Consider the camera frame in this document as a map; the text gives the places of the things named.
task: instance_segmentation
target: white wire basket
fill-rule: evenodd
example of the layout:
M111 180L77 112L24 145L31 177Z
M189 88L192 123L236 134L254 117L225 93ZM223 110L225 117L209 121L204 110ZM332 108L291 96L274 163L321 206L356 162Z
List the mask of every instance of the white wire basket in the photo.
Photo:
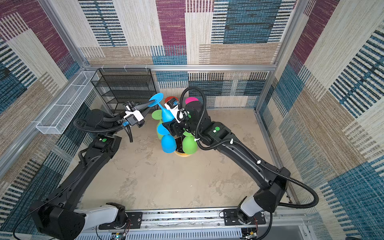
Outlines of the white wire basket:
M51 109L43 116L36 128L43 134L63 134L80 106L91 92L92 81L98 80L93 71L83 71L65 90Z

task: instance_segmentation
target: black metal shelf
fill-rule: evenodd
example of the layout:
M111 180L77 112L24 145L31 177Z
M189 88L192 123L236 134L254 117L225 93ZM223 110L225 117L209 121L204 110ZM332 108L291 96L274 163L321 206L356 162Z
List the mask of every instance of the black metal shelf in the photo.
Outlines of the black metal shelf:
M151 98L156 94L156 91L136 91L136 90L109 90L105 94L101 95L102 97L116 97L124 98Z
M92 84L113 113L123 111L126 102L146 102L156 94L149 69L108 68L98 69L95 74L98 81Z

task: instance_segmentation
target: wire mesh rack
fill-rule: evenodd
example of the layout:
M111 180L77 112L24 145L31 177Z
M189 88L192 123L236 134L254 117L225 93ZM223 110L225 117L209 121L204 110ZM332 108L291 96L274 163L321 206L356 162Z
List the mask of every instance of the wire mesh rack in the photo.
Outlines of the wire mesh rack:
M146 102L156 94L150 69L99 68L95 75L91 82L113 113L123 111L126 102Z
M83 71L65 90L49 111L43 116L36 128L43 134L63 134L72 118L92 90L94 71Z

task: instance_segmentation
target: striped fabric wall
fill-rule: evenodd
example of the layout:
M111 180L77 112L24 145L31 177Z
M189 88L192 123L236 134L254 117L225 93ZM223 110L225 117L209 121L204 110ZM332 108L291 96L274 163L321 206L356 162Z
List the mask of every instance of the striped fabric wall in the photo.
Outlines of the striped fabric wall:
M278 160L320 197L318 239L384 236L383 21L380 0L310 0L260 110Z
M0 0L0 155L79 69L37 0Z
M103 100L93 89L73 119L84 118L91 109L103 109ZM29 206L44 199L79 163L77 153L88 147L94 136L69 124L62 135L38 134L0 180L0 236L13 239L15 224L28 214ZM46 239L31 218L17 232L23 239Z
M188 86L201 88L207 96L207 108L235 108L256 106L268 72L152 72L155 87L165 96L180 97ZM191 90L187 94L201 100Z
M0 155L33 121L79 66L56 32L37 0L0 0ZM90 94L77 116L100 108ZM62 136L42 135L0 179L0 238L11 239L11 231L29 205L57 187L77 164L78 149L91 136L70 126ZM30 219L17 230L23 239L37 236Z
M271 64L296 0L52 0L91 65Z

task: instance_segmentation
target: mounting plate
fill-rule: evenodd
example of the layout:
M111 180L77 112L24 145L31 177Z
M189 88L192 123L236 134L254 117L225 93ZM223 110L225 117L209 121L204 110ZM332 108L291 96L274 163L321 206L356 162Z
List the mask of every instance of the mounting plate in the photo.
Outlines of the mounting plate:
M239 222L239 220L237 218L236 209L224 209L223 214L224 214L224 223L226 226L242 225L242 223ZM254 218L256 219L258 225L266 223L265 217L264 217L264 215L263 216L262 215L263 214L261 212L258 212L254 215ZM249 225L252 225L252 224L253 225L256 224L254 220L252 220L249 223Z
M125 212L125 214L127 215L128 219L131 220L131 229L139 229L141 226L142 212ZM100 230L110 230L110 229L117 230L117 228L114 227L113 222L101 224L101 225L99 225L99 229Z

